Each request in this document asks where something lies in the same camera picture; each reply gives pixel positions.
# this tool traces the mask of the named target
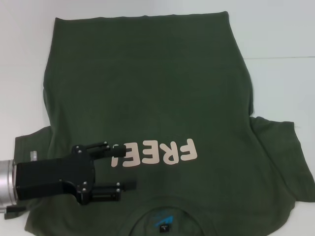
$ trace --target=white lettering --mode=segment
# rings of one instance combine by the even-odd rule
[[[118,165],[118,157],[112,157],[112,167],[116,167]]]
[[[152,155],[152,158],[143,158],[142,162],[145,164],[157,164],[159,162],[158,142],[156,140],[143,141],[144,146],[151,146],[149,149],[143,149],[145,155]]]
[[[187,145],[181,146],[181,152],[187,151],[189,151],[189,154],[181,155],[181,159],[183,161],[189,161],[197,158],[198,155],[196,147],[192,139],[187,139]]]
[[[131,148],[131,151],[128,151],[126,153],[126,156],[124,158],[132,158],[132,161],[124,161],[123,166],[124,167],[132,167],[140,165],[140,156],[138,151],[138,144],[137,143],[129,143],[125,144],[126,148]]]
[[[175,142],[171,142],[171,148],[169,148],[165,144],[160,144],[159,147],[165,151],[163,161],[167,165],[174,165],[179,162],[179,157],[178,157],[178,151],[177,151],[177,145]]]

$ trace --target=fabric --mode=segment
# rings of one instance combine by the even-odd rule
[[[77,144],[125,144],[96,182],[137,181],[120,202],[30,204],[36,236],[266,236],[315,184],[290,122],[250,117],[252,83],[228,13],[56,19],[45,78],[51,127],[15,160]]]

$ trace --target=robotic arm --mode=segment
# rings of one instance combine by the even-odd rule
[[[110,148],[107,142],[88,146],[76,145],[64,158],[14,164],[0,161],[0,213],[26,210],[17,207],[20,200],[72,194],[81,205],[90,202],[119,201],[121,192],[135,188],[135,183],[116,182],[95,186],[94,161],[107,157],[124,157],[125,146]]]

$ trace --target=shirt label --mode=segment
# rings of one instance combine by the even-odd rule
[[[170,225],[169,225],[169,224],[160,225],[160,226],[159,226],[159,232],[160,232],[160,233],[169,232],[169,228],[170,228]]]

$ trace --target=white background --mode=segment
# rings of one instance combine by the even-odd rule
[[[255,116],[294,121],[315,175],[315,1],[313,0],[0,0],[0,159],[14,138],[49,120],[42,82],[55,17],[85,19],[228,11],[254,86]],[[27,236],[27,214],[0,217],[1,236]],[[314,236],[315,203],[297,203],[273,236]]]

